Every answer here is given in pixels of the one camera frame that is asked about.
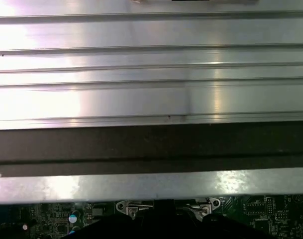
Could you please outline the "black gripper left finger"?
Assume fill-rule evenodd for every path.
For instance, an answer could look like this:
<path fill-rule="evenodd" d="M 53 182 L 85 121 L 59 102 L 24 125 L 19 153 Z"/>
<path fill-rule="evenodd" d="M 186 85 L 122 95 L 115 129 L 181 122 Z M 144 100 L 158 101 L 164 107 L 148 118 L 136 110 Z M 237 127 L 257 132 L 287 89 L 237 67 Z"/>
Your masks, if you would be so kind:
<path fill-rule="evenodd" d="M 154 201 L 142 220 L 111 215 L 66 236 L 68 239 L 169 239 L 176 236 L 173 200 Z"/>

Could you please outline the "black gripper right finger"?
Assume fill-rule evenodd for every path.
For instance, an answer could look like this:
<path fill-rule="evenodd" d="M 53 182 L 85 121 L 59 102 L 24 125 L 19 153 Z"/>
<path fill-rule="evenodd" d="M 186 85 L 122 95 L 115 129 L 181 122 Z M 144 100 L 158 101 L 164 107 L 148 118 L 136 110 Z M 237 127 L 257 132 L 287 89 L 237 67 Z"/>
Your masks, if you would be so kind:
<path fill-rule="evenodd" d="M 219 212 L 221 200 L 177 200 L 178 239 L 243 239 L 245 225 Z"/>

